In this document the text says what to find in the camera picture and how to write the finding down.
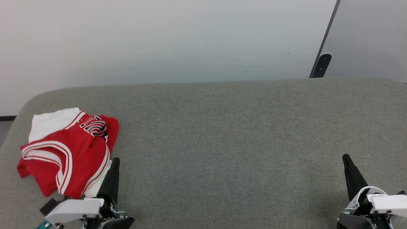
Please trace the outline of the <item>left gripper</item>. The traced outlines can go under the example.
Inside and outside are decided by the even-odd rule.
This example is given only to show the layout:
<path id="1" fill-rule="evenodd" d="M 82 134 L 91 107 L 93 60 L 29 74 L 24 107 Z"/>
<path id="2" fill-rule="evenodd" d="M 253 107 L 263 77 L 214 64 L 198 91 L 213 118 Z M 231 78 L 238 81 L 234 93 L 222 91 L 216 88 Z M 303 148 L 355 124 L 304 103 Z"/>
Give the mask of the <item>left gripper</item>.
<path id="1" fill-rule="evenodd" d="M 130 229 L 134 218 L 127 212 L 118 210 L 118 187 L 120 177 L 120 159 L 115 157 L 100 186 L 97 198 L 113 204 L 104 204 L 100 213 L 83 219 L 83 229 Z"/>

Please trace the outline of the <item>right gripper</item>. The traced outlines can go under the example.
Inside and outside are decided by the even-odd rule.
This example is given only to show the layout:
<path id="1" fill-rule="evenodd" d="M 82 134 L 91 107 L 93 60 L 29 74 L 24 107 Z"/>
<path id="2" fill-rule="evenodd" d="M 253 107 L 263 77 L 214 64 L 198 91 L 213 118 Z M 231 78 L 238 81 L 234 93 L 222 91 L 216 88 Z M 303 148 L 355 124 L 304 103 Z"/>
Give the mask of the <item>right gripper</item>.
<path id="1" fill-rule="evenodd" d="M 380 213 L 374 210 L 373 197 L 384 197 L 387 194 L 380 188 L 368 186 L 350 155 L 342 156 L 344 174 L 350 203 L 337 219 L 337 229 L 394 229 L 391 211 Z"/>

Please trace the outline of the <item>red Bulls basketball jersey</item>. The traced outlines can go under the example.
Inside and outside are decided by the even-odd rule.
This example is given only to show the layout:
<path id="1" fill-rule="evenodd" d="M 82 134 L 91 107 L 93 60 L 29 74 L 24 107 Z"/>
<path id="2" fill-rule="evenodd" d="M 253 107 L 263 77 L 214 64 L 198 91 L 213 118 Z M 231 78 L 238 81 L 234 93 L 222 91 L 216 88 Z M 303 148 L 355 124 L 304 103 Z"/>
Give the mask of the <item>red Bulls basketball jersey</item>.
<path id="1" fill-rule="evenodd" d="M 118 120 L 67 108 L 33 116 L 29 143 L 21 146 L 20 177 L 32 175 L 42 194 L 94 198 L 111 167 Z"/>

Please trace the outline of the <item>grey door panel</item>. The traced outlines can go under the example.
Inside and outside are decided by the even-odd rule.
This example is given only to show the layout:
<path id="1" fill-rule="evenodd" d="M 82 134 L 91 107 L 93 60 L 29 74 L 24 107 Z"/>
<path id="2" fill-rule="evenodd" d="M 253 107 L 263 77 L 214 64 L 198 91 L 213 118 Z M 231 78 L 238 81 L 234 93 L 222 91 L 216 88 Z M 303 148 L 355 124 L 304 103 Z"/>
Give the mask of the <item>grey door panel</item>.
<path id="1" fill-rule="evenodd" d="M 321 52 L 324 77 L 407 83 L 407 0 L 340 0 Z"/>

